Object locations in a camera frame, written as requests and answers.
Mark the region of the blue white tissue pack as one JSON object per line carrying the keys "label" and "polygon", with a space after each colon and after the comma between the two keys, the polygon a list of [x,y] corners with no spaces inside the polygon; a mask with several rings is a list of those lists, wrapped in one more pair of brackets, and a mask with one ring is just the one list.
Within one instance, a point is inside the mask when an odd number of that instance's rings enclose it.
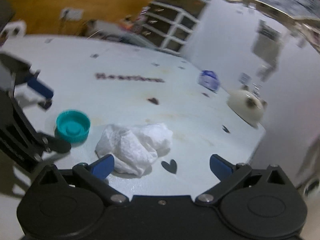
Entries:
{"label": "blue white tissue pack", "polygon": [[218,76],[211,70],[203,70],[200,73],[198,84],[213,92],[217,92],[221,85]]}

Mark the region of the white drawer cabinet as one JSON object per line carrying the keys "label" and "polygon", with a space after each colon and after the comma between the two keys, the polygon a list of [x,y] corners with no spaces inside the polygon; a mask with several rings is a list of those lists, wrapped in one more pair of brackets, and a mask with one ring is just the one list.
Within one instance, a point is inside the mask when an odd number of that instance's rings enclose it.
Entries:
{"label": "white drawer cabinet", "polygon": [[184,9],[152,1],[139,35],[156,50],[180,55],[199,20]]}

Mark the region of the white crumpled tissue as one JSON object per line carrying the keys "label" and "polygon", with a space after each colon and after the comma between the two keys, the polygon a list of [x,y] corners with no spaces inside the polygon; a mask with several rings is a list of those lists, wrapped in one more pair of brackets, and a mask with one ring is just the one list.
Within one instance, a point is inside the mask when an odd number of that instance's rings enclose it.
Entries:
{"label": "white crumpled tissue", "polygon": [[109,124],[103,130],[95,152],[99,158],[114,157],[114,169],[141,177],[172,147],[173,132],[163,123],[137,126]]}

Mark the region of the teal bottle cap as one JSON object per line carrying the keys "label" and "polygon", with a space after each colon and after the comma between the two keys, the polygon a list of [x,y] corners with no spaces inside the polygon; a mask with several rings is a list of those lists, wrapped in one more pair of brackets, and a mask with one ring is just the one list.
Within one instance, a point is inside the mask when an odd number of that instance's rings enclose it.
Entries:
{"label": "teal bottle cap", "polygon": [[56,119],[56,135],[66,142],[84,142],[90,131],[91,121],[85,113],[76,110],[61,112]]}

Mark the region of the white wall socket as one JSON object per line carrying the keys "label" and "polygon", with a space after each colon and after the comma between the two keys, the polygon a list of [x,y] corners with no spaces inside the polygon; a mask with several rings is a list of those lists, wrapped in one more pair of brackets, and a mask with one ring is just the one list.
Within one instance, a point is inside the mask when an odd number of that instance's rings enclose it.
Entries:
{"label": "white wall socket", "polygon": [[60,12],[60,19],[64,19],[66,21],[80,21],[83,13],[83,9],[63,8]]}

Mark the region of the cat shaped white ornament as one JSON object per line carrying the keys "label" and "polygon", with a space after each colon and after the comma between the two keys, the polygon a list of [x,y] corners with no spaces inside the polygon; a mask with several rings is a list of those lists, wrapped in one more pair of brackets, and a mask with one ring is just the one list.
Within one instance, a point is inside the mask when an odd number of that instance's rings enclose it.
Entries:
{"label": "cat shaped white ornament", "polygon": [[249,91],[248,85],[229,91],[229,108],[250,126],[257,128],[266,111],[267,102]]}

